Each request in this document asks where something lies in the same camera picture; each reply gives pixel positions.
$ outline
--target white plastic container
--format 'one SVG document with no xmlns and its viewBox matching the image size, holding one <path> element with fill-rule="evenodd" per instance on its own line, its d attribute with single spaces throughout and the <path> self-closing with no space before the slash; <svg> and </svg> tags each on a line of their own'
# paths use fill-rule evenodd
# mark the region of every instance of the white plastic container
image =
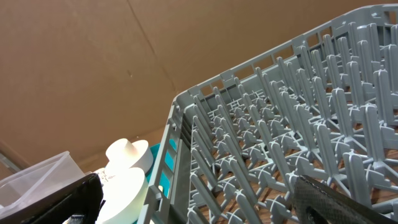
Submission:
<svg viewBox="0 0 398 224">
<path fill-rule="evenodd" d="M 0 181 L 0 219 L 84 176 L 67 151 L 3 179 Z"/>
</svg>

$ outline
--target gray plastic rack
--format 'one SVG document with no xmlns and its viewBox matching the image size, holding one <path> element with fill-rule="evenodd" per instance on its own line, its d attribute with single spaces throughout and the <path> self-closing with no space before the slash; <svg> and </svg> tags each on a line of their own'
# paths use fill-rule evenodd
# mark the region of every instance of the gray plastic rack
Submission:
<svg viewBox="0 0 398 224">
<path fill-rule="evenodd" d="M 179 94 L 138 223 L 298 223 L 304 174 L 398 220 L 396 15 L 398 4 L 353 10 Z M 293 55 L 277 57 L 284 49 Z M 273 65 L 256 66 L 268 57 Z M 236 78 L 246 67 L 252 75 Z M 373 201 L 373 189 L 391 197 Z"/>
</svg>

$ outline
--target brown wall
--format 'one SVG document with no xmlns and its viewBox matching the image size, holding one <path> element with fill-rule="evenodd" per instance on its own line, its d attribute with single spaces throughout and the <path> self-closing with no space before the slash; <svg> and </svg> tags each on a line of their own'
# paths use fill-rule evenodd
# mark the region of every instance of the brown wall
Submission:
<svg viewBox="0 0 398 224">
<path fill-rule="evenodd" d="M 385 2 L 0 1 L 0 151 L 23 167 L 70 151 L 93 170 L 116 139 L 161 136 L 177 93 Z"/>
</svg>

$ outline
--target gray dish rack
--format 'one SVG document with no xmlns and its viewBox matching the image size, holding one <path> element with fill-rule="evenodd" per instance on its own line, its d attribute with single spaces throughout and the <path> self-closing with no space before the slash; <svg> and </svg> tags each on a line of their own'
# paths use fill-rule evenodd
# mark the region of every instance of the gray dish rack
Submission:
<svg viewBox="0 0 398 224">
<path fill-rule="evenodd" d="M 297 223 L 303 174 L 398 220 L 397 15 L 398 4 L 355 9 L 176 96 L 138 223 Z M 373 203 L 372 189 L 397 196 Z"/>
</svg>

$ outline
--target rack base grid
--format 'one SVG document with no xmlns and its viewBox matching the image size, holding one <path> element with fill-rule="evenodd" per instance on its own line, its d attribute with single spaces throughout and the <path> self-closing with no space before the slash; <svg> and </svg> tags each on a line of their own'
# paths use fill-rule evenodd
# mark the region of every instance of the rack base grid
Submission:
<svg viewBox="0 0 398 224">
<path fill-rule="evenodd" d="M 398 221 L 397 15 L 353 10 L 179 94 L 138 223 L 298 223 L 300 175 Z"/>
</svg>

